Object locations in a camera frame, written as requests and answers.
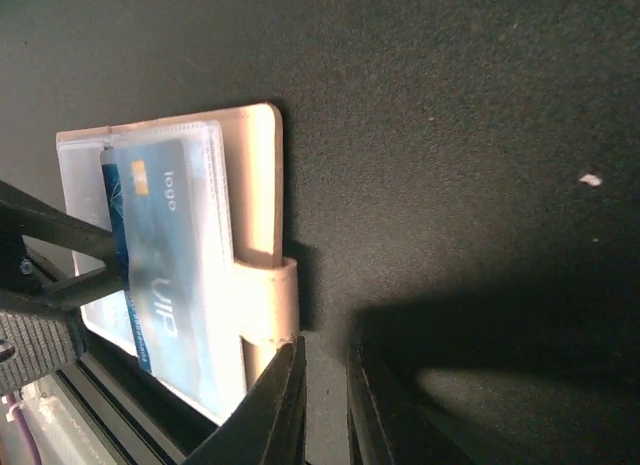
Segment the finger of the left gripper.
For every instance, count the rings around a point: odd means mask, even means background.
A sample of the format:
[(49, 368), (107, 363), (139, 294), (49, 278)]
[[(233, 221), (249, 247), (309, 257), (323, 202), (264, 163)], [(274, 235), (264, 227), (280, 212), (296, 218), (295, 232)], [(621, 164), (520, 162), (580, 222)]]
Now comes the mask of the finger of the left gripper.
[(1, 291), (1, 391), (16, 392), (78, 360), (87, 349), (80, 308), (122, 289), (102, 267), (37, 290)]
[(1, 182), (1, 231), (35, 238), (105, 264), (117, 261), (116, 244), (110, 231), (87, 223)]

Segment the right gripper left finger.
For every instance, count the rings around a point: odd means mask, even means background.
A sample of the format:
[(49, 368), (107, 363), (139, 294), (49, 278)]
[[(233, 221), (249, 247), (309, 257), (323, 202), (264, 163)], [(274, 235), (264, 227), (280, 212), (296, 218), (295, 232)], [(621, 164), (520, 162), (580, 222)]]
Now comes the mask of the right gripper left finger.
[(281, 347), (225, 423), (187, 464), (304, 464), (306, 351), (302, 337)]

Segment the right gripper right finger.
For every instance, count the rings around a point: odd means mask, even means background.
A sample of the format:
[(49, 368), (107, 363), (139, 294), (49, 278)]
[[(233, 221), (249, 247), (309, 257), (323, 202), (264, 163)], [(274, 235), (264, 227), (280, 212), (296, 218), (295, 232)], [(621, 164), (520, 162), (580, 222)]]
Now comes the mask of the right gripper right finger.
[(413, 403), (380, 355), (362, 342), (347, 354), (348, 435), (353, 464), (470, 464)]

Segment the tan leather card holder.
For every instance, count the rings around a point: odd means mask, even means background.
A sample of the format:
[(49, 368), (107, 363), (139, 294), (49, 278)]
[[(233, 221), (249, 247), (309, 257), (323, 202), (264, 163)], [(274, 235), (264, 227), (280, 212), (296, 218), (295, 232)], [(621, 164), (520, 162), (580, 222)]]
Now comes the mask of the tan leather card holder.
[(62, 131), (56, 149), (69, 215), (112, 232), (101, 154), (120, 136), (187, 131), (220, 135), (233, 245), (232, 320), (242, 347), (245, 391), (223, 415), (211, 413), (143, 370), (122, 289), (83, 306), (89, 330), (133, 355), (140, 368), (215, 423), (229, 418), (277, 350), (299, 333), (297, 264), (283, 254), (283, 124), (269, 103), (150, 121)]

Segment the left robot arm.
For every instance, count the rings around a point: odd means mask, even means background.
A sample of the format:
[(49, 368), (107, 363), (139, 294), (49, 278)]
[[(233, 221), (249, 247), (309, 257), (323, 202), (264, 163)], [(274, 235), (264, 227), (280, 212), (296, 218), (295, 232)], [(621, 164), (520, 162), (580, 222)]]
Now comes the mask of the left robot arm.
[[(102, 266), (56, 277), (30, 252), (31, 237), (82, 252)], [(1, 461), (33, 464), (125, 464), (58, 374), (87, 350), (82, 306), (120, 290), (110, 232), (73, 218), (33, 196), (1, 185)]]

